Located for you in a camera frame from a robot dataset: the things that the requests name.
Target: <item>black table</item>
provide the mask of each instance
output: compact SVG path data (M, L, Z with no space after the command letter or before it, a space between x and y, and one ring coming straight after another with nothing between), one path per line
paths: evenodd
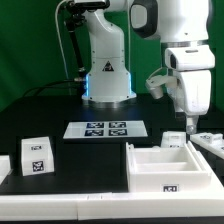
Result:
M148 137L85 139L73 142L63 140L70 121L121 120L143 120ZM135 147L160 145L165 131L185 131L185 121L175 119L173 103L167 96L155 101L149 95L139 95L136 104L119 109L84 107L76 96L18 99L0 113L0 155L10 155L13 169L12 174L0 186L0 195L128 192L125 143L132 143ZM224 113L211 106L208 114L200 117L198 132L223 134ZM55 173L23 177L20 164L21 139L45 136L51 139ZM223 223L224 219L202 217L116 220L116 223L211 222ZM115 220L90 220L84 223L115 223Z

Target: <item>cable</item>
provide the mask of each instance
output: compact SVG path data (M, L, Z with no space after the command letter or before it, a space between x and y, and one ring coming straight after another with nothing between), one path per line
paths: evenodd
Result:
M59 12L59 9L60 9L61 5L63 5L67 1L68 0L63 0L63 1L61 1L57 5L57 8L55 10L55 24L56 24L57 36L58 36L58 41L59 41L59 45L60 45L60 50L61 50L61 55L62 55L62 59L63 59L63 64L64 64L64 70L65 70L66 78L69 79L68 68L67 68L64 48L63 48L63 45L62 45L61 34L60 34L60 29L59 29L59 24L58 24L58 12Z
M32 89L27 90L22 97L26 97L26 95L34 90L39 90L42 89L41 91L45 90L45 89L77 89L78 86L67 86L67 87L55 87L55 86L45 86L43 87L34 87Z
M50 86L55 86L55 85L59 85L59 84L65 84L65 83L74 83L74 80L73 79L66 79L66 80L62 80L62 81L56 81L56 82L51 82L51 83L48 83L46 85L44 85L43 87L40 87L35 93L34 93L34 96L37 96L40 92L42 92L45 87L50 87Z
M166 67L160 67L160 68L158 68L157 70L155 70L155 71L154 71L154 72L147 78L147 80L151 79L153 76L155 76L158 72L160 72L160 71L163 70L163 69L166 69L166 70L167 70Z

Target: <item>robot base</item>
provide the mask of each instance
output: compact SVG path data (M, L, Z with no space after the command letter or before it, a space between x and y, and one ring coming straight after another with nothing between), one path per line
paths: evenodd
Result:
M88 97L86 94L82 96L82 102L84 106L90 106L95 108L120 108L127 105L136 103L136 93L131 92L130 95L125 97Z
M93 100L82 100L84 106L89 107L95 107L95 108L120 108L125 107L127 105L135 104L136 103L136 97L135 98L128 98L127 100L123 101L117 101L117 102L99 102L99 101L93 101Z

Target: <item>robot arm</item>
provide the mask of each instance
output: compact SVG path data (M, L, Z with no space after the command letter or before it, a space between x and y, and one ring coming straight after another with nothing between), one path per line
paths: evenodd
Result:
M151 75L146 87L159 98L161 85L165 84L175 111L186 114L187 133L195 133L199 115L206 114L209 108L209 69L215 66L206 43L210 0L72 1L86 11L91 41L92 69L87 74L84 102L114 105L136 97L124 65L123 32L105 20L102 9L130 10L132 28L140 37L160 38L162 67L168 71L166 76Z
M150 76L146 87L160 98L166 84L175 111L186 114L188 134L196 133L198 117L210 103L215 58L206 43L209 6L209 0L135 0L131 7L134 31L145 39L160 38L162 67L168 71L167 77Z

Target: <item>green backdrop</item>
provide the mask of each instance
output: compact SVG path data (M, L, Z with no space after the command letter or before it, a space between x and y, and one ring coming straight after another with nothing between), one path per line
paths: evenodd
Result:
M18 99L30 88L66 78L54 13L59 0L1 0L0 8L0 110ZM214 16L209 28L209 44L216 56L212 70L212 102L224 111L224 1L213 0ZM126 66L128 64L127 14L108 13L108 20L125 32ZM77 65L71 42L59 15L69 77L77 76ZM81 53L87 69L91 66L90 44L86 27L77 30ZM157 40L140 39L131 31L131 64L133 90L145 93L145 80L160 66L160 45ZM61 94L46 91L45 94Z

